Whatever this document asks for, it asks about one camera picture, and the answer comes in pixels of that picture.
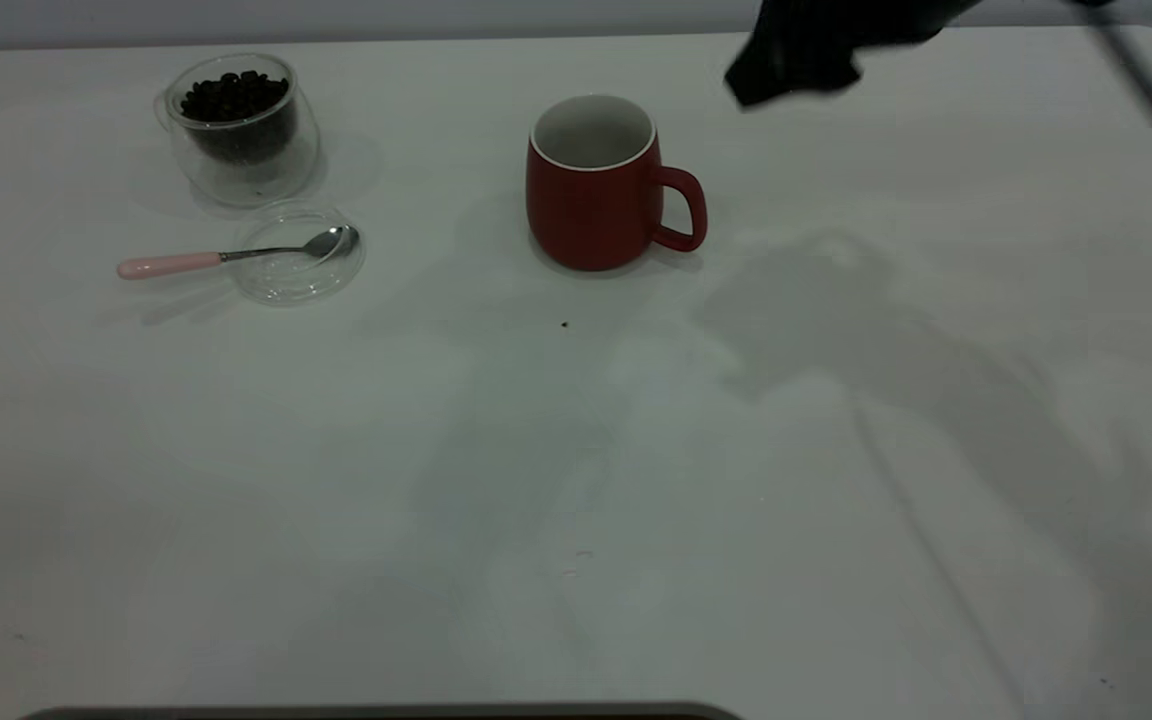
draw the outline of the pink spoon handle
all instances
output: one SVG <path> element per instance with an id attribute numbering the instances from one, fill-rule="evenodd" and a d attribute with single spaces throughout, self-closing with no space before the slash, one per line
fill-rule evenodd
<path id="1" fill-rule="evenodd" d="M 118 265 L 118 276 L 124 281 L 143 281 L 189 270 L 214 268 L 220 264 L 220 252 L 191 252 L 190 255 L 165 255 L 162 258 L 137 258 L 122 260 Z"/>

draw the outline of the red mug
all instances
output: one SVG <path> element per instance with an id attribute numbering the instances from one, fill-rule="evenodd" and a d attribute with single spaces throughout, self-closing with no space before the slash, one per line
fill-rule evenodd
<path id="1" fill-rule="evenodd" d="M 691 210 L 691 234 L 660 223 L 664 189 Z M 550 258 L 612 270 L 659 242 L 679 252 L 708 232 L 705 192 L 691 173 L 660 165 L 655 123 L 622 97 L 585 94 L 546 109 L 526 152 L 526 221 Z"/>

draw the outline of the mug rim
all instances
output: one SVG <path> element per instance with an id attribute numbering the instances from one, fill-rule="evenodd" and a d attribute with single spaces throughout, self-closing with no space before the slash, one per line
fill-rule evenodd
<path id="1" fill-rule="evenodd" d="M 548 115 L 550 112 L 558 108 L 559 105 L 564 105 L 567 103 L 570 103 L 571 100 L 590 100 L 594 99 L 594 97 L 608 97 L 608 99 L 612 100 L 620 100 L 621 103 L 630 105 L 631 108 L 635 108 L 639 113 L 643 113 L 643 116 L 647 119 L 649 126 L 652 127 L 652 135 L 649 135 L 647 141 L 643 143 L 643 147 L 641 147 L 639 151 L 635 152 L 634 156 L 630 156 L 630 158 L 614 162 L 612 165 L 599 165 L 599 167 L 596 168 L 581 168 L 576 167 L 576 165 L 559 162 L 559 160 L 554 160 L 553 158 L 550 158 L 550 156 L 545 154 L 545 151 L 540 150 L 540 143 L 536 142 L 536 128 L 540 127 L 540 122 L 541 120 L 545 119 L 545 115 Z M 638 105 L 636 101 L 627 99 L 627 97 L 621 97 L 620 94 L 609 94 L 609 92 L 588 92 L 588 94 L 574 94 L 571 97 L 564 97 L 563 100 L 554 103 L 548 108 L 545 108 L 543 113 L 540 113 L 540 116 L 536 119 L 536 122 L 531 123 L 530 141 L 531 141 L 531 149 L 536 151 L 536 154 L 540 156 L 540 158 L 544 161 L 547 161 L 550 165 L 553 165 L 553 167 L 561 168 L 563 170 L 573 170 L 575 173 L 604 173 L 607 170 L 615 170 L 623 168 L 630 164 L 635 164 L 635 161 L 639 160 L 645 154 L 647 154 L 649 150 L 652 150 L 652 146 L 655 145 L 657 141 L 655 119 L 652 118 L 652 113 L 649 113 L 647 111 L 643 109 L 643 106 Z"/>
<path id="2" fill-rule="evenodd" d="M 260 113 L 256 113 L 251 118 L 243 118 L 241 120 L 228 120 L 228 122 L 223 123 L 206 123 L 202 122 L 202 120 L 184 118 L 184 115 L 180 113 L 180 108 L 177 108 L 177 105 L 172 100 L 170 94 L 173 88 L 180 85 L 180 81 L 182 81 L 185 76 L 188 76 L 189 73 L 195 73 L 195 70 L 204 67 L 204 65 L 220 63 L 221 60 L 237 60 L 240 58 L 259 58 L 260 60 L 268 60 L 271 63 L 274 65 L 281 65 L 283 69 L 287 70 L 287 92 L 283 93 L 282 99 L 279 99 L 279 101 L 275 103 L 274 105 L 271 105 L 270 108 L 262 109 Z M 230 53 L 228 55 L 215 55 L 214 58 L 207 58 L 206 60 L 197 61 L 197 63 L 189 65 L 188 68 L 180 70 L 177 77 L 173 79 L 172 85 L 168 85 L 168 88 L 166 88 L 166 91 L 164 91 L 162 104 L 166 105 L 166 109 L 168 109 L 168 115 L 170 115 L 170 118 L 182 127 L 189 129 L 230 129 L 260 122 L 260 120 L 270 118 L 270 115 L 273 115 L 274 113 L 276 113 L 276 111 L 282 109 L 285 106 L 287 106 L 288 103 L 291 101 L 291 97 L 296 94 L 297 85 L 298 83 L 296 77 L 296 69 L 291 68 L 291 63 L 288 63 L 288 61 L 283 60 L 282 58 L 275 58 L 274 55 L 266 55 L 265 53 Z"/>

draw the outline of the spoon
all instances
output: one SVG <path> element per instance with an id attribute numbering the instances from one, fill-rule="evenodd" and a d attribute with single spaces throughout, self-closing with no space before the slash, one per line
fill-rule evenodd
<path id="1" fill-rule="evenodd" d="M 189 270 L 214 268 L 229 260 L 259 258 L 262 255 L 278 252 L 303 252 L 310 258 L 326 258 L 338 247 L 351 247 L 358 241 L 358 232 L 351 225 L 340 225 L 321 232 L 303 247 L 265 247 L 260 250 L 238 250 L 237 252 L 189 252 L 188 255 L 164 255 L 160 258 L 137 258 L 122 260 L 118 265 L 118 276 L 124 281 L 143 281 L 145 278 L 157 278 L 175 273 L 188 273 Z"/>

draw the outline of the wall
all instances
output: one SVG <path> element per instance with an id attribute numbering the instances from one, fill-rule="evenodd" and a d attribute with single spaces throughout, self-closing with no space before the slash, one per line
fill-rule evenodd
<path id="1" fill-rule="evenodd" d="M 1152 0 L 1120 0 L 1152 24 Z M 744 31 L 758 0 L 0 0 L 0 47 Z M 987 0 L 969 24 L 1071 22 L 1059 0 Z"/>

